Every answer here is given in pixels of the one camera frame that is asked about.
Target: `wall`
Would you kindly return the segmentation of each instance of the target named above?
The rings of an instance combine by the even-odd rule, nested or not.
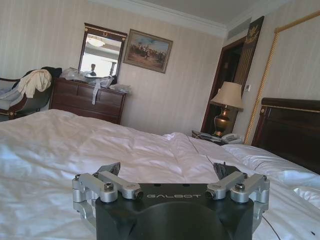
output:
[[[295,0],[265,16],[243,94],[244,110],[239,112],[234,133],[245,135],[268,59],[276,27],[288,24],[320,9],[319,0]],[[280,33],[263,97],[320,100],[320,17]],[[255,116],[256,128],[259,111]]]
[[[121,64],[131,85],[122,124],[156,134],[200,130],[223,39],[86,0],[1,0],[0,76],[78,67],[84,23],[173,40],[166,74]]]
[[[238,33],[238,34],[235,35],[235,36],[230,37],[229,39],[225,39],[225,40],[224,40],[224,43],[223,43],[223,46],[225,47],[225,46],[227,46],[227,45],[229,45],[229,44],[232,44],[232,43],[234,43],[235,41],[237,41],[237,40],[239,40],[239,39],[242,39],[243,37],[247,36],[247,34],[248,34],[248,29],[246,29],[246,30]]]

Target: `wooden dresser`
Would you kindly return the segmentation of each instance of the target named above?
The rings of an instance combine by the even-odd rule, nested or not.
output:
[[[55,78],[49,109],[68,111],[79,116],[120,124],[126,94],[101,88],[92,104],[94,86]]]

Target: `door frame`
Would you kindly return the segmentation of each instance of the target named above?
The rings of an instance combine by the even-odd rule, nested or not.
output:
[[[218,62],[218,66],[216,67],[216,72],[215,72],[215,76],[214,76],[214,80],[213,80],[213,84],[212,84],[212,88],[211,88],[211,92],[210,92],[210,97],[209,97],[209,100],[208,100],[208,103],[206,105],[206,110],[205,110],[205,114],[204,114],[204,118],[203,118],[203,121],[202,121],[202,127],[201,127],[201,132],[204,131],[204,128],[206,126],[206,123],[207,123],[207,120],[208,120],[208,114],[209,114],[209,110],[210,110],[210,100],[214,97],[215,95],[215,92],[218,91],[218,89],[216,89],[216,86],[217,86],[217,83],[218,83],[218,76],[220,74],[220,71],[222,69],[222,60],[224,58],[224,54],[225,54],[225,51],[228,51],[236,46],[239,46],[239,45],[243,45],[246,41],[246,36],[230,43],[229,45],[227,46],[224,46],[222,49],[221,49],[221,54],[220,54],[220,57],[219,57],[219,62]]]

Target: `framed painting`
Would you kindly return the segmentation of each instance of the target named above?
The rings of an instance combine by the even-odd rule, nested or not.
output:
[[[166,73],[173,41],[130,29],[123,62]]]

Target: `clothing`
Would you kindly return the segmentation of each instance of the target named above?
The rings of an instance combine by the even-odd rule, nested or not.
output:
[[[18,91],[23,95],[25,94],[27,98],[33,98],[36,89],[39,92],[43,92],[51,85],[51,74],[45,70],[34,70],[30,74],[21,78]]]
[[[62,73],[61,67],[54,68],[54,67],[50,67],[50,66],[44,66],[41,69],[48,70],[48,72],[51,74],[52,78],[59,78]],[[29,75],[32,71],[34,71],[34,70],[27,71],[27,73],[25,75],[23,75],[23,77]],[[19,84],[19,82],[20,82],[20,79],[12,86],[11,89],[14,89]]]
[[[7,92],[10,92],[11,88],[3,88],[3,89],[0,89],[0,98],[1,98],[1,95],[2,94],[5,94]]]

